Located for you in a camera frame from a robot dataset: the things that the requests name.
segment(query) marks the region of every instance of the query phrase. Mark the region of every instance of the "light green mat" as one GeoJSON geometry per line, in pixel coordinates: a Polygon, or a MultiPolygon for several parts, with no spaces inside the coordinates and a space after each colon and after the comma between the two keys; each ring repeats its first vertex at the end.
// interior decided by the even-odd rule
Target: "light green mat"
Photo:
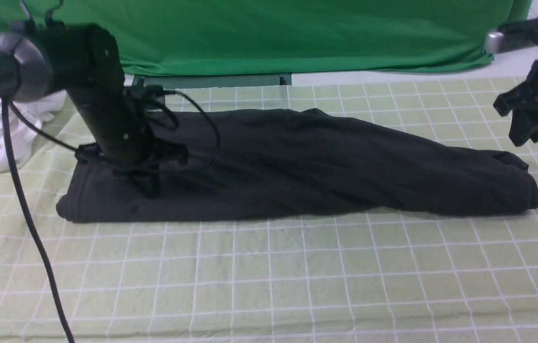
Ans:
{"type": "MultiPolygon", "coordinates": [[[[514,148],[509,119],[491,107],[513,85],[482,79],[189,94],[210,111],[319,107],[447,145],[510,150],[538,182],[538,144],[514,148]]],[[[72,144],[90,141],[72,113],[68,104],[47,128],[72,144]]],[[[376,209],[243,223],[72,224],[57,217],[55,202],[75,158],[37,143],[21,170],[23,186],[79,342],[538,343],[538,210],[491,219],[376,209]]],[[[13,193],[10,176],[0,175],[0,341],[21,334],[63,341],[13,193]]]]}

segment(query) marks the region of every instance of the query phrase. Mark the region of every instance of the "black cable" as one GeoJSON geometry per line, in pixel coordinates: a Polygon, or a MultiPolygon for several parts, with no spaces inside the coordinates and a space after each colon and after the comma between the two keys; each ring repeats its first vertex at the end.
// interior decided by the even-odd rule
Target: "black cable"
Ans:
{"type": "Polygon", "coordinates": [[[161,104],[160,102],[154,99],[142,99],[140,100],[140,102],[142,104],[151,105],[153,107],[160,109],[164,115],[166,115],[167,117],[169,117],[169,119],[171,119],[173,126],[169,128],[168,126],[166,126],[159,120],[153,117],[150,117],[149,115],[145,116],[146,119],[151,120],[153,123],[157,124],[158,126],[162,126],[163,128],[166,128],[167,130],[170,130],[170,131],[177,130],[177,128],[180,127],[180,120],[178,120],[178,117],[171,110],[169,110],[165,105],[161,104]]]}
{"type": "Polygon", "coordinates": [[[34,131],[35,133],[39,134],[40,136],[48,139],[49,141],[52,141],[53,143],[59,145],[59,146],[62,146],[68,150],[71,150],[71,151],[76,151],[77,149],[74,148],[73,146],[67,144],[67,143],[64,143],[63,141],[60,141],[58,139],[56,139],[55,137],[47,134],[46,132],[40,130],[39,128],[36,128],[36,126],[29,122],[29,120],[27,120],[27,118],[25,118],[21,112],[19,111],[19,109],[17,108],[17,106],[14,106],[14,103],[12,103],[10,101],[10,109],[14,112],[14,115],[16,115],[16,117],[23,122],[23,124],[25,124],[25,126],[27,126],[30,130],[34,131]]]}
{"type": "MultiPolygon", "coordinates": [[[[25,199],[25,193],[23,192],[23,186],[21,185],[21,179],[19,178],[19,170],[17,169],[17,163],[14,159],[14,151],[12,150],[12,140],[10,137],[10,122],[8,115],[8,104],[10,99],[2,98],[1,99],[1,111],[2,111],[2,131],[4,133],[4,148],[6,150],[6,157],[8,160],[8,168],[10,169],[10,174],[12,176],[12,184],[14,184],[14,189],[19,198],[19,204],[21,205],[21,211],[23,211],[23,217],[25,217],[25,222],[27,222],[27,227],[29,228],[30,234],[36,243],[38,252],[40,252],[40,257],[42,258],[42,263],[44,264],[44,269],[46,269],[47,277],[49,278],[49,285],[51,285],[51,293],[53,293],[53,300],[55,301],[55,308],[57,308],[57,315],[59,321],[63,327],[66,337],[68,338],[68,343],[74,343],[74,337],[70,326],[68,325],[68,319],[66,318],[65,313],[63,312],[63,307],[61,305],[61,299],[59,298],[59,291],[57,290],[57,282],[55,281],[55,274],[53,273],[53,267],[51,267],[51,260],[49,259],[44,245],[42,245],[42,240],[40,235],[38,235],[38,230],[34,225],[34,221],[31,217],[30,208],[27,205],[27,200],[25,199]]],[[[19,111],[14,107],[13,111],[15,115],[19,111]]]]}
{"type": "Polygon", "coordinates": [[[165,90],[162,92],[162,95],[179,95],[182,98],[186,99],[190,104],[192,104],[197,111],[203,116],[205,121],[207,121],[208,124],[212,127],[212,130],[214,131],[214,135],[216,137],[216,147],[214,148],[214,153],[212,154],[212,158],[210,158],[207,163],[202,165],[199,168],[195,169],[184,169],[184,170],[153,170],[153,169],[144,169],[144,172],[147,173],[153,173],[153,174],[182,174],[182,173],[196,173],[200,172],[202,170],[207,169],[214,161],[216,160],[216,157],[218,156],[218,153],[220,152],[220,147],[222,145],[222,138],[220,136],[220,131],[218,130],[218,127],[216,126],[216,123],[210,118],[209,115],[197,104],[195,100],[193,100],[190,96],[186,95],[186,93],[183,93],[181,91],[175,91],[175,90],[165,90]]]}

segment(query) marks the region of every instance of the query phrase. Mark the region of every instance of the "white grid line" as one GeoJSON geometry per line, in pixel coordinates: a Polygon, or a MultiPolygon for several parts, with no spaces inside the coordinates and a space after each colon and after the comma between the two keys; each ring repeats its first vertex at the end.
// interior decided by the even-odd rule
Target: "white grid line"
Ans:
{"type": "Polygon", "coordinates": [[[110,323],[108,324],[108,328],[106,329],[105,336],[109,339],[110,338],[110,329],[112,328],[112,324],[114,324],[114,317],[116,317],[116,313],[118,311],[118,300],[119,296],[121,295],[121,289],[123,289],[122,281],[123,277],[125,276],[125,268],[127,267],[127,261],[129,258],[129,246],[131,245],[131,237],[133,236],[133,224],[131,224],[131,228],[129,229],[129,237],[127,237],[127,245],[125,247],[125,259],[122,261],[122,267],[121,267],[121,277],[118,281],[118,287],[116,287],[116,298],[114,300],[114,308],[112,308],[112,319],[110,319],[110,323]]]}

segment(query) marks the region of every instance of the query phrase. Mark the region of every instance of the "green backdrop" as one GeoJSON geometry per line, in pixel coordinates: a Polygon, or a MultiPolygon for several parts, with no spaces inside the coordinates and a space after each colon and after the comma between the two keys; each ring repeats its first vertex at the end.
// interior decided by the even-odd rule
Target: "green backdrop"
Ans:
{"type": "MultiPolygon", "coordinates": [[[[58,0],[27,0],[36,19],[58,0]]],[[[96,22],[126,72],[232,75],[480,67],[487,32],[531,0],[65,0],[55,17],[96,22]]],[[[23,18],[0,0],[0,31],[23,18]]]]}

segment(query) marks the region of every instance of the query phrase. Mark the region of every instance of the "wire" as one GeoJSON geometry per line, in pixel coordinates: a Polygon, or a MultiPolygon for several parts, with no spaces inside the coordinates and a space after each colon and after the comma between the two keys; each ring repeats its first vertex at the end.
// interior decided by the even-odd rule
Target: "wire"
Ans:
{"type": "Polygon", "coordinates": [[[193,100],[190,96],[188,96],[186,93],[183,93],[181,91],[175,91],[175,90],[164,90],[162,91],[162,95],[179,95],[182,98],[186,99],[190,104],[192,104],[197,111],[203,116],[205,121],[207,121],[208,124],[212,127],[212,130],[214,131],[214,136],[216,137],[216,147],[214,148],[214,153],[212,154],[212,158],[210,158],[209,161],[207,161],[204,165],[202,165],[199,168],[195,169],[185,169],[185,170],[153,170],[153,169],[144,169],[144,172],[147,173],[153,173],[153,174],[183,174],[183,173],[196,173],[200,172],[202,170],[207,169],[214,161],[216,160],[216,157],[218,156],[218,153],[220,152],[220,147],[222,145],[222,138],[220,136],[220,131],[218,130],[216,123],[210,118],[209,115],[197,104],[195,100],[193,100]]]}
{"type": "Polygon", "coordinates": [[[76,151],[77,149],[74,148],[73,146],[67,144],[67,143],[64,143],[63,141],[60,141],[58,139],[56,139],[55,137],[47,134],[46,132],[40,130],[39,128],[36,128],[36,126],[34,124],[32,124],[31,122],[29,122],[29,120],[27,120],[22,114],[21,112],[19,111],[19,109],[17,108],[17,106],[14,106],[14,103],[13,102],[9,102],[10,103],[10,109],[14,112],[14,115],[16,115],[16,117],[23,122],[23,124],[25,124],[25,126],[27,126],[30,130],[34,131],[35,133],[39,134],[40,136],[48,139],[49,141],[52,141],[53,143],[57,144],[57,145],[60,145],[68,150],[71,150],[71,151],[76,151]]]}
{"type": "Polygon", "coordinates": [[[19,204],[21,205],[21,211],[23,211],[23,217],[25,217],[25,222],[29,228],[30,234],[36,243],[38,252],[40,252],[40,257],[42,258],[42,263],[44,264],[44,269],[46,269],[47,277],[49,278],[49,285],[51,285],[51,293],[53,293],[53,300],[55,301],[55,308],[57,308],[57,315],[59,321],[63,326],[63,330],[66,333],[68,338],[68,343],[74,343],[74,336],[68,325],[68,319],[66,318],[65,313],[63,312],[63,307],[61,305],[61,299],[59,298],[59,291],[57,289],[57,282],[55,281],[55,274],[53,273],[53,267],[51,267],[51,261],[49,260],[48,254],[42,245],[42,240],[40,235],[38,235],[38,230],[34,225],[34,221],[31,217],[30,208],[27,205],[27,200],[25,199],[25,193],[23,192],[23,186],[21,185],[21,178],[19,178],[19,170],[17,169],[17,163],[14,159],[14,151],[12,150],[12,139],[10,137],[10,122],[8,115],[8,104],[10,100],[8,98],[1,99],[1,111],[2,111],[2,130],[4,133],[4,147],[6,149],[6,157],[8,160],[8,168],[10,169],[10,174],[12,176],[12,184],[14,184],[14,189],[19,198],[19,204]]]}
{"type": "Polygon", "coordinates": [[[19,6],[21,7],[21,11],[25,14],[25,18],[27,20],[34,21],[34,18],[31,16],[30,9],[27,8],[27,5],[25,4],[25,0],[19,0],[19,6]]]}

